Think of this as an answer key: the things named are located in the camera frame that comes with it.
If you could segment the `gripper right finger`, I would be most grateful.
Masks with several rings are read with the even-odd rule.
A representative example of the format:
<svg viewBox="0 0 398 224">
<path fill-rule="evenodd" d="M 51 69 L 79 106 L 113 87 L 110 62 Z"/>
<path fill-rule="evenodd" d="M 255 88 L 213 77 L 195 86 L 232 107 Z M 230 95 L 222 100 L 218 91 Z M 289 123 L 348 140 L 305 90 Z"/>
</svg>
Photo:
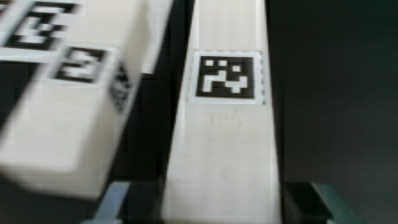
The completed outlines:
<svg viewBox="0 0 398 224">
<path fill-rule="evenodd" d="M 335 188 L 328 184 L 317 182 L 312 182 L 310 186 L 330 213 L 326 224 L 367 224 L 367 222 L 357 217 Z"/>
</svg>

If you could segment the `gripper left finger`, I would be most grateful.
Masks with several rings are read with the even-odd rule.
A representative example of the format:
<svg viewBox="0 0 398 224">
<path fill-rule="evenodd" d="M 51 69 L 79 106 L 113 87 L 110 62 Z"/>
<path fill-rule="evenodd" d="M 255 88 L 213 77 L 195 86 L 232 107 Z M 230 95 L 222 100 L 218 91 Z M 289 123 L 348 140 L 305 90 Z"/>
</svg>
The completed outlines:
<svg viewBox="0 0 398 224">
<path fill-rule="evenodd" d="M 106 188 L 95 214 L 79 224 L 122 224 L 117 217 L 129 190 L 127 182 L 113 182 Z"/>
</svg>

